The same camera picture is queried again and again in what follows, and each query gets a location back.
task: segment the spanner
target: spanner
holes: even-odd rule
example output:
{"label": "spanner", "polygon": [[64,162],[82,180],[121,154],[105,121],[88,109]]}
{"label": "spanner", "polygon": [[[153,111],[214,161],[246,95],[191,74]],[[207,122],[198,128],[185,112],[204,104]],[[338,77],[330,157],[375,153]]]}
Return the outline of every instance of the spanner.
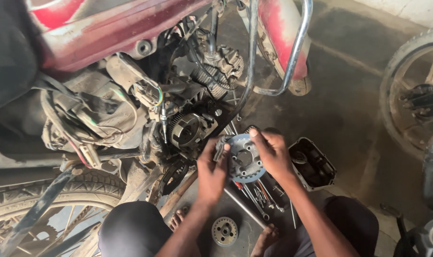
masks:
{"label": "spanner", "polygon": [[258,181],[259,181],[259,182],[261,183],[261,185],[264,187],[264,189],[265,189],[267,195],[269,195],[269,197],[271,198],[271,200],[274,202],[275,207],[276,207],[276,208],[277,208],[281,213],[284,213],[284,212],[285,212],[285,209],[283,209],[282,207],[278,206],[278,204],[277,204],[277,203],[275,202],[275,200],[272,198],[271,193],[269,193],[269,190],[267,190],[267,188],[266,188],[266,186],[264,185],[264,183],[263,183],[260,179],[258,179]]}
{"label": "spanner", "polygon": [[246,184],[242,184],[243,185],[243,189],[245,189],[245,191],[247,192],[247,194],[250,196],[251,200],[253,201],[254,205],[256,205],[256,208],[258,208],[259,212],[261,213],[261,215],[263,216],[264,220],[269,220],[270,217],[267,213],[264,212],[263,208],[261,208],[261,206],[259,206],[259,204],[256,202],[256,199],[254,198],[254,196],[251,194],[250,189],[248,189]]}

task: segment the wall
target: wall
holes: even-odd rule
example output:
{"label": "wall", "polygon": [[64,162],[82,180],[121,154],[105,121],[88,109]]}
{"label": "wall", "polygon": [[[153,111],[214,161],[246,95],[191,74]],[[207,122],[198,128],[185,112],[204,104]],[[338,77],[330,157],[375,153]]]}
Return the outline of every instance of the wall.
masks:
{"label": "wall", "polygon": [[433,0],[355,0],[425,27],[433,27]]}

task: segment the tire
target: tire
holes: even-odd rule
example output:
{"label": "tire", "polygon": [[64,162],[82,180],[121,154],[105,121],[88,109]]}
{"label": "tire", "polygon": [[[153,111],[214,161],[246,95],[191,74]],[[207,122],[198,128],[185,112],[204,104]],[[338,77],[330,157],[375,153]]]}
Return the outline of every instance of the tire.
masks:
{"label": "tire", "polygon": [[[0,222],[28,212],[52,181],[0,188]],[[90,205],[110,211],[120,201],[125,185],[119,177],[109,173],[86,172],[67,183],[50,208]]]}
{"label": "tire", "polygon": [[393,85],[394,76],[401,65],[408,60],[409,57],[419,51],[433,46],[433,28],[414,36],[408,42],[403,44],[393,55],[388,63],[383,74],[383,79],[379,91],[379,104],[381,116],[386,130],[396,143],[408,154],[413,155],[419,160],[423,159],[424,149],[420,149],[410,142],[407,142],[402,137],[402,133],[396,128],[390,108],[390,91]]}

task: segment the spoke wheel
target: spoke wheel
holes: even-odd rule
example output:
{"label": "spoke wheel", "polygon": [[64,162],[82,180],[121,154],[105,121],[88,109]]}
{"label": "spoke wheel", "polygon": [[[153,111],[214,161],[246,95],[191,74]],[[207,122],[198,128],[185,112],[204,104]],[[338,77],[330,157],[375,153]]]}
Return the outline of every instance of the spoke wheel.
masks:
{"label": "spoke wheel", "polygon": [[394,54],[385,69],[379,96],[388,133],[402,149],[421,160],[433,134],[433,106],[422,110],[405,107],[405,95],[419,87],[433,91],[433,28]]}
{"label": "spoke wheel", "polygon": [[[0,188],[0,242],[39,199],[51,181]],[[87,172],[69,182],[20,243],[12,257],[38,256],[101,221],[120,201],[125,184],[104,172]],[[68,257],[83,242],[60,256]]]}

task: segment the engine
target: engine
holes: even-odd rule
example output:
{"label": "engine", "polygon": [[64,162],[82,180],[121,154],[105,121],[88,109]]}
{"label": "engine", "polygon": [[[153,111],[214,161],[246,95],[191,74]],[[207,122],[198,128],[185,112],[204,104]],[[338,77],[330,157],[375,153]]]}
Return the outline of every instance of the engine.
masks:
{"label": "engine", "polygon": [[[231,105],[223,98],[235,90],[243,59],[237,50],[216,46],[203,29],[195,33],[194,44],[180,47],[180,39],[177,33],[163,34],[164,43],[158,40],[149,59],[109,56],[68,79],[65,89],[46,77],[58,90],[41,98],[48,116],[45,145],[80,153],[102,170],[98,152],[108,147],[139,148],[140,161],[160,165],[163,172],[174,162],[170,159],[196,159],[209,134],[226,125]],[[198,64],[190,75],[176,66],[169,69],[169,60],[180,56]]]}

